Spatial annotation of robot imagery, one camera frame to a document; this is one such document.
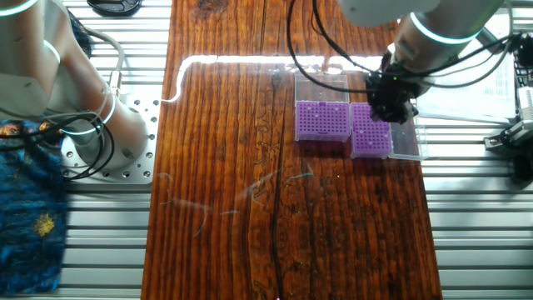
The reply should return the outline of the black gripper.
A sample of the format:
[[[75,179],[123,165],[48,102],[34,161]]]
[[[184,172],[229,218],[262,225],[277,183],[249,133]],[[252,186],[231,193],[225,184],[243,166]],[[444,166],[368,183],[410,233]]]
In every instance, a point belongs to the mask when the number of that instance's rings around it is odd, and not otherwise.
[[[382,62],[377,71],[366,77],[372,120],[404,124],[419,114],[410,100],[420,96],[420,86],[404,79],[404,75],[396,64]]]

